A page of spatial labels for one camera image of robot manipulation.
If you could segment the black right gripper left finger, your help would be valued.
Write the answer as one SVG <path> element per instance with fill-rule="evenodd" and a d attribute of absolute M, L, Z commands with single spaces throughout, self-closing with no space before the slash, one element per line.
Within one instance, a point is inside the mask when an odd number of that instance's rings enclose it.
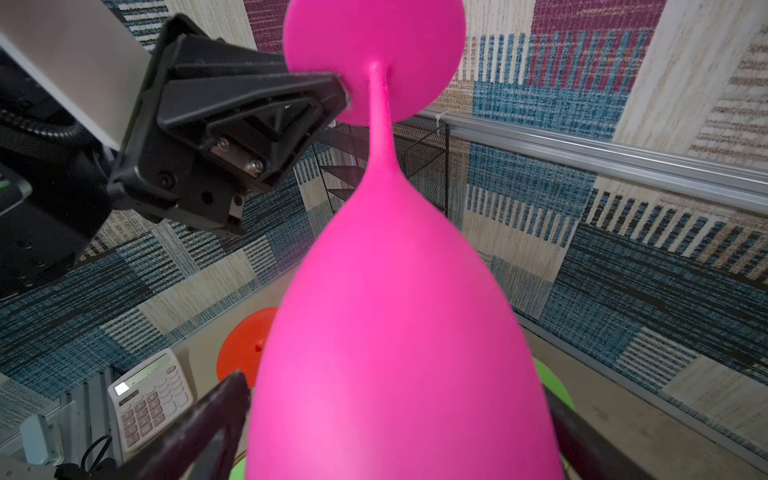
<path fill-rule="evenodd" d="M 236 371 L 159 439 L 121 466 L 115 479 L 227 479 L 250 409 L 251 389 Z"/>

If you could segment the front green wine glass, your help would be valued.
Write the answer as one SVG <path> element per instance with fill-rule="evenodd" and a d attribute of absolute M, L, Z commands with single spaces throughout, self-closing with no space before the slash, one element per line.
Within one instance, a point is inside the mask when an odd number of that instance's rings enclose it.
<path fill-rule="evenodd" d="M 538 359 L 534 360 L 536 370 L 538 372 L 539 379 L 543 386 L 551 393 L 553 393 L 559 400 L 564 402 L 572 410 L 575 409 L 575 405 L 565 388 L 564 384 L 560 381 L 559 377 L 554 374 L 543 362 Z M 239 454 L 231 469 L 229 479 L 230 480 L 244 480 L 246 476 L 246 454 Z"/>

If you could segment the light blue flat device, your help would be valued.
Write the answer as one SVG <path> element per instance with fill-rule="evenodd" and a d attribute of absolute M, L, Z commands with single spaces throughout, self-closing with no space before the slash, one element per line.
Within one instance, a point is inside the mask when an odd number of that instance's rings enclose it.
<path fill-rule="evenodd" d="M 44 416 L 35 414 L 25 419 L 19 434 L 26 461 L 34 466 L 53 466 L 62 462 L 58 448 Z"/>

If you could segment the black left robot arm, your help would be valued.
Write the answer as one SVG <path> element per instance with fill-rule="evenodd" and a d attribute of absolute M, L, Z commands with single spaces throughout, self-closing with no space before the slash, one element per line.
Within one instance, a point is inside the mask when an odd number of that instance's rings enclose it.
<path fill-rule="evenodd" d="M 178 14 L 113 150 L 3 55 L 2 297 L 64 276 L 115 210 L 242 236 L 247 195 L 275 190 L 346 104 L 337 74 L 292 72 Z"/>

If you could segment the white pink calculator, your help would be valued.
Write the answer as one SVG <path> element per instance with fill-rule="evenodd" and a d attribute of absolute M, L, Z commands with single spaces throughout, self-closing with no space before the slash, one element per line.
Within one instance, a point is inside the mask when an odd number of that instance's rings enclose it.
<path fill-rule="evenodd" d="M 119 377 L 107 393 L 116 413 L 121 450 L 127 454 L 159 436 L 194 403 L 194 394 L 170 348 Z"/>

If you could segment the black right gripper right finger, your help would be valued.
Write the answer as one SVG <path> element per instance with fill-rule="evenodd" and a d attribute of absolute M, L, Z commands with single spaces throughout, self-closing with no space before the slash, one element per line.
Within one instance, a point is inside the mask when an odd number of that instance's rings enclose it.
<path fill-rule="evenodd" d="M 560 453 L 582 479 L 653 479 L 554 393 L 544 391 Z"/>

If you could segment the red wine glass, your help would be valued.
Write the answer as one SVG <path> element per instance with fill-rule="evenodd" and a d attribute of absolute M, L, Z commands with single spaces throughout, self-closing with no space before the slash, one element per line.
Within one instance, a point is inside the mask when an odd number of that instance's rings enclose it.
<path fill-rule="evenodd" d="M 277 307 L 268 307 L 247 316 L 232 330 L 219 350 L 216 375 L 219 381 L 235 372 L 245 375 L 253 389 L 266 341 L 278 313 Z"/>

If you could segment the black mesh shelf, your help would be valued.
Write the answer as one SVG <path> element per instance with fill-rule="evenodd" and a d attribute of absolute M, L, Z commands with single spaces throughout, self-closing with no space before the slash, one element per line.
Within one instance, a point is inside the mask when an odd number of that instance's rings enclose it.
<path fill-rule="evenodd" d="M 450 129 L 420 117 L 393 127 L 396 158 L 414 188 L 443 215 L 448 214 Z M 370 130 L 338 124 L 319 136 L 309 153 L 319 169 L 331 213 L 336 213 L 359 187 L 370 153 Z"/>

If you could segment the aluminium mounting rail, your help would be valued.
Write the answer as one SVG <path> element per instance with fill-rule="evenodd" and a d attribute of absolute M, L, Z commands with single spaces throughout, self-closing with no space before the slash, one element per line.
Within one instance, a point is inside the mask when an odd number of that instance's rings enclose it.
<path fill-rule="evenodd" d="M 43 410 L 48 427 L 48 462 L 30 463 L 18 429 L 1 439 L 3 479 L 106 479 L 124 463 L 118 425 L 107 387 L 119 371 L 112 366 L 62 394 Z"/>

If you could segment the magenta wine glass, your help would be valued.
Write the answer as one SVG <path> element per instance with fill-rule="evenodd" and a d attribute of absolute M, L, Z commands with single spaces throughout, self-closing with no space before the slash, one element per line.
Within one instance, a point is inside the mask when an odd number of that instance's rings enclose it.
<path fill-rule="evenodd" d="M 393 126 L 431 104 L 466 41 L 459 1 L 293 1 L 290 70 L 340 75 L 365 125 L 360 185 L 301 263 L 268 335 L 250 479 L 560 479 L 544 389 L 512 308 L 406 179 Z"/>

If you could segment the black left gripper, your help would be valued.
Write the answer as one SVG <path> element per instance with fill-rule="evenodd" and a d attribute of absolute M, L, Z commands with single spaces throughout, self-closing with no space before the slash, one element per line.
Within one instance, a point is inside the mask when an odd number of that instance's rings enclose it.
<path fill-rule="evenodd" d="M 113 163 L 111 204 L 242 236 L 248 189 L 276 188 L 346 106 L 338 75 L 291 73 L 281 55 L 213 39 L 176 14 L 161 27 Z"/>

